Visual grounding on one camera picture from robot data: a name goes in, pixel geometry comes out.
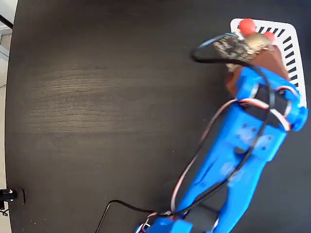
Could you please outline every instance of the wire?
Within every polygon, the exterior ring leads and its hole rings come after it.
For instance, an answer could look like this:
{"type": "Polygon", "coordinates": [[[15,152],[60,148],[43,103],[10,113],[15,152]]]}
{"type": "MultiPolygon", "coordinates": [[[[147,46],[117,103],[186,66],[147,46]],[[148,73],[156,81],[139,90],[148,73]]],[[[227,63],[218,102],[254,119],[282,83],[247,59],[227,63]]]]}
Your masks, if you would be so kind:
{"type": "Polygon", "coordinates": [[[293,94],[296,98],[299,98],[298,92],[297,92],[293,87],[291,87],[291,86],[279,86],[279,87],[276,89],[276,91],[284,90],[284,89],[291,91],[292,94],[293,94]]]}
{"type": "Polygon", "coordinates": [[[100,220],[100,222],[99,222],[99,224],[98,224],[98,226],[97,226],[97,229],[96,229],[95,233],[98,233],[99,230],[101,229],[101,226],[102,226],[102,224],[103,224],[103,221],[104,221],[104,219],[105,219],[105,217],[106,217],[106,215],[107,215],[107,212],[108,212],[108,210],[109,210],[109,208],[110,208],[110,205],[111,205],[112,203],[118,203],[118,204],[121,204],[121,205],[123,205],[123,206],[125,206],[125,207],[131,209],[131,210],[138,211],[138,212],[142,212],[142,213],[148,213],[148,214],[159,213],[159,211],[155,211],[155,210],[145,210],[145,209],[137,208],[137,207],[135,207],[135,206],[133,206],[133,205],[130,205],[130,204],[128,204],[128,203],[126,203],[126,202],[124,202],[124,201],[121,201],[121,200],[111,200],[111,201],[108,203],[108,205],[106,206],[106,208],[105,208],[105,211],[104,211],[104,213],[103,213],[103,215],[102,215],[102,218],[101,218],[101,220],[100,220]]]}

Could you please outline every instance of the dark wooden table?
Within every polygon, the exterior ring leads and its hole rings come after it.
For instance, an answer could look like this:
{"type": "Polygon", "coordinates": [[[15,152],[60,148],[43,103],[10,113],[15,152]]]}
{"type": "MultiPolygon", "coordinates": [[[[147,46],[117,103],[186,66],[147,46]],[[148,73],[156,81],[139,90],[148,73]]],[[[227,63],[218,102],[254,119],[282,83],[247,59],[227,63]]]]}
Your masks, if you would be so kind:
{"type": "MultiPolygon", "coordinates": [[[[190,49],[236,17],[291,23],[309,95],[310,9],[291,0],[20,0],[5,162],[8,186],[23,187],[27,203],[10,204],[12,232],[92,233],[111,199],[168,207],[229,98],[225,67],[193,63],[190,49]]],[[[233,232],[310,232],[310,132],[309,121],[290,133],[233,232]]],[[[102,232],[131,233],[144,217],[115,206],[102,232]]]]}

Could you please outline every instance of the white vent grille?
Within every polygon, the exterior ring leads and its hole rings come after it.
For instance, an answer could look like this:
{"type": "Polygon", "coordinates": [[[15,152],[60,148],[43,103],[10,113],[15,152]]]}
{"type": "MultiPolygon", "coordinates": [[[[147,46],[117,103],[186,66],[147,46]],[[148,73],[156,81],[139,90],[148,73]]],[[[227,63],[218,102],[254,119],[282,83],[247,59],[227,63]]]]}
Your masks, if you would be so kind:
{"type": "MultiPolygon", "coordinates": [[[[233,33],[240,34],[238,25],[242,19],[235,18],[231,21],[230,27],[233,33]]],[[[305,78],[303,75],[302,61],[296,29],[288,23],[279,23],[264,20],[254,20],[256,31],[259,33],[272,32],[275,34],[274,44],[278,45],[282,53],[283,63],[291,79],[301,94],[301,106],[307,106],[305,78]]]]}

